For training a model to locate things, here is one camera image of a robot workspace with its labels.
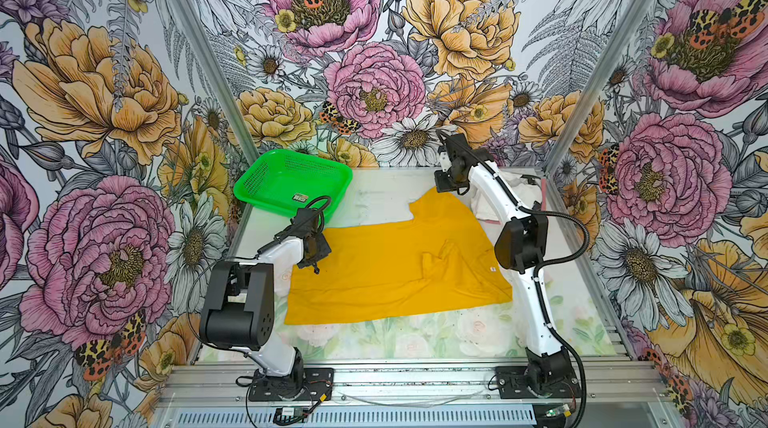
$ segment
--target black cable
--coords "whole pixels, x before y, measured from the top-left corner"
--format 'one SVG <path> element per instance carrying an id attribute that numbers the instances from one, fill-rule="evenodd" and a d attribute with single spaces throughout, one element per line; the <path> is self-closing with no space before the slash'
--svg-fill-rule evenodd
<path id="1" fill-rule="evenodd" d="M 581 247 L 579 247 L 578 250 L 576 250 L 574 253 L 561 257 L 559 259 L 551 259 L 551 260 L 544 260 L 541 263 L 537 264 L 536 267 L 533 270 L 533 280 L 534 284 L 536 285 L 536 295 L 538 297 L 538 303 L 539 307 L 542 310 L 542 314 L 544 316 L 544 322 L 549 329 L 549 332 L 552 334 L 555 340 L 559 341 L 560 344 L 571 354 L 573 355 L 574 359 L 576 360 L 576 365 L 578 367 L 578 373 L 579 373 L 579 379 L 581 382 L 581 403 L 578 407 L 578 412 L 576 413 L 576 418 L 574 419 L 574 422 L 571 423 L 570 428 L 576 428 L 579 423 L 581 423 L 581 419 L 584 418 L 584 408 L 587 405 L 587 377 L 584 373 L 584 362 L 581 360 L 581 356 L 576 352 L 576 350 L 563 338 L 560 336 L 560 334 L 555 330 L 554 324 L 552 323 L 552 319 L 549 318 L 549 313 L 547 310 L 546 301 L 544 299 L 544 293 L 542 291 L 542 283 L 539 280 L 538 274 L 542 270 L 543 267 L 549 266 L 549 265 L 557 265 L 560 263 L 565 263 L 567 261 L 573 261 L 577 258 L 579 258 L 581 255 L 584 254 L 584 252 L 589 247 L 589 230 L 587 230 L 587 226 L 581 222 L 581 220 L 568 215 L 566 213 L 561 212 L 551 212 L 548 210 L 531 210 L 524 206 L 521 206 L 518 204 L 517 199 L 514 197 L 513 193 L 509 190 L 507 187 L 507 184 L 504 182 L 501 176 L 496 176 L 494 170 L 485 163 L 484 160 L 481 160 L 477 155 L 475 155 L 470 149 L 465 147 L 464 145 L 461 145 L 460 143 L 456 143 L 455 140 L 451 139 L 449 136 L 444 135 L 441 132 L 438 132 L 438 138 L 441 139 L 441 141 L 450 142 L 453 143 L 454 146 L 457 146 L 459 149 L 464 151 L 465 153 L 469 154 L 472 158 L 475 159 L 478 163 L 483 165 L 485 169 L 494 176 L 496 182 L 502 187 L 502 190 L 506 194 L 507 197 L 512 201 L 512 203 L 516 204 L 517 209 L 520 210 L 523 213 L 527 213 L 529 215 L 542 215 L 542 216 L 554 216 L 559 217 L 562 219 L 566 219 L 570 222 L 573 222 L 578 226 L 582 233 L 584 234 L 584 241 L 581 242 Z"/>

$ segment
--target yellow t-shirt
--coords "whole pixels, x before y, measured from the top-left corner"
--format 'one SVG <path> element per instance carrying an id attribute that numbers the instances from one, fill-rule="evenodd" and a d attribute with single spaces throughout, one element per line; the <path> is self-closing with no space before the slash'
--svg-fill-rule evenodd
<path id="1" fill-rule="evenodd" d="M 356 323 L 512 300 L 475 216 L 450 193 L 410 204 L 413 220 L 326 229 L 331 254 L 293 267 L 286 324 Z"/>

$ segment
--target white cloth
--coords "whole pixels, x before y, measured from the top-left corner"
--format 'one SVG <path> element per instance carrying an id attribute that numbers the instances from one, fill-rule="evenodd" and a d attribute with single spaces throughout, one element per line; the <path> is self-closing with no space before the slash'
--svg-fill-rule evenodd
<path id="1" fill-rule="evenodd" d="M 542 189 L 538 185 L 529 185 L 528 181 L 517 173 L 501 172 L 501 174 L 520 201 L 528 206 L 533 205 L 534 202 L 542 202 Z M 475 214 L 475 218 L 489 222 L 498 222 L 498 217 L 493 211 L 493 207 L 485 199 L 483 193 L 476 188 L 472 190 L 474 190 L 474 193 L 470 194 L 472 200 L 469 203 L 469 207 L 472 209 L 472 213 Z"/>

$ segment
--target table surface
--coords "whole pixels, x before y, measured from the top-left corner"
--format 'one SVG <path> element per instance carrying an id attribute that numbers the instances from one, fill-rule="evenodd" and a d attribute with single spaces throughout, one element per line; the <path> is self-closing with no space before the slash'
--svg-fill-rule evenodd
<path id="1" fill-rule="evenodd" d="M 434 169 L 359 169 L 328 227 L 401 222 L 412 219 L 408 203 L 434 186 Z M 466 205 L 472 193 L 458 197 Z M 289 220 L 252 209 L 233 255 L 252 257 Z M 501 225 L 479 222 L 495 242 Z M 546 258 L 570 254 L 560 221 L 550 218 Z M 575 262 L 544 269 L 547 294 L 558 330 L 582 355 L 615 356 L 589 291 Z M 526 320 L 513 301 L 468 310 L 444 311 L 353 324 L 284 325 L 290 271 L 275 273 L 275 328 L 298 346 L 305 360 L 474 359 L 524 356 Z M 205 346 L 199 360 L 242 360 Z"/>

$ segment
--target green plastic basket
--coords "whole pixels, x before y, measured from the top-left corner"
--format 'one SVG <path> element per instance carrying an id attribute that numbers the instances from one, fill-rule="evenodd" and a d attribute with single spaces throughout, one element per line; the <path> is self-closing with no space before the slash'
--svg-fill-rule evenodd
<path id="1" fill-rule="evenodd" d="M 343 163 L 289 149 L 270 150 L 260 156 L 234 187 L 235 196 L 268 212 L 287 217 L 318 196 L 328 195 L 323 210 L 330 220 L 352 181 L 352 169 Z"/>

